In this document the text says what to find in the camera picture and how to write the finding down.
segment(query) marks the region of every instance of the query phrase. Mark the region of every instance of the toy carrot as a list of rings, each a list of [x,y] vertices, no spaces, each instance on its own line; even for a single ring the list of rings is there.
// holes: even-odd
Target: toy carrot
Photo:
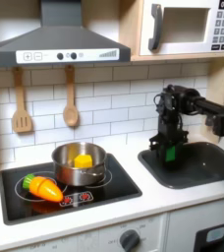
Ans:
[[[52,180],[45,177],[35,177],[33,174],[28,174],[23,181],[23,188],[46,201],[63,201],[63,194],[59,187]]]

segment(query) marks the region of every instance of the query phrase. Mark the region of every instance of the microwave handle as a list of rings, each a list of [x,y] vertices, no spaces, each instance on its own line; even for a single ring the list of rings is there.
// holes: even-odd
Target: microwave handle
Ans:
[[[150,51],[157,49],[162,35],[163,15],[160,4],[152,4],[151,15],[155,19],[155,26],[153,38],[150,38],[148,41],[148,49]]]

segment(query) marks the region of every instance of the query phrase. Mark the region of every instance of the tile backsplash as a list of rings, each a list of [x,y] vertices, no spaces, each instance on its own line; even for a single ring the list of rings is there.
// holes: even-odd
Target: tile backsplash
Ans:
[[[0,69],[0,163],[50,161],[53,150],[75,141],[108,145],[145,143],[156,133],[153,98],[169,84],[196,88],[206,95],[208,60],[76,66],[76,105],[80,125],[68,127],[65,72],[62,66],[26,67],[26,108],[33,132],[16,134],[12,116],[16,96],[11,69]],[[189,130],[200,116],[184,117]]]

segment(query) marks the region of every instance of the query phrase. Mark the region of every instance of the yellow toy food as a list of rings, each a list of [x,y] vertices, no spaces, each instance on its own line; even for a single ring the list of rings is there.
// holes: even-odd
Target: yellow toy food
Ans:
[[[28,174],[23,181],[23,188],[46,201],[63,201],[63,194],[59,187],[52,180],[45,177],[35,177],[33,174]]]
[[[91,155],[78,155],[75,158],[76,168],[92,168],[92,157]]]

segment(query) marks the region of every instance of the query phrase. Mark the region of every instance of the stove control button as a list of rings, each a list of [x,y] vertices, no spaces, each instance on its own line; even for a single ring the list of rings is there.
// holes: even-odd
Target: stove control button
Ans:
[[[83,201],[89,200],[89,195],[87,193],[82,193],[81,194],[81,200],[83,200]]]
[[[58,58],[59,60],[63,60],[64,56],[63,56],[62,53],[58,53],[58,54],[57,54],[57,58]]]
[[[71,58],[72,59],[77,59],[77,54],[75,52],[71,53]]]
[[[66,203],[66,204],[71,203],[71,198],[66,197],[66,198],[64,199],[64,203]]]
[[[120,237],[120,243],[125,251],[132,251],[140,244],[140,236],[134,230],[128,230]]]

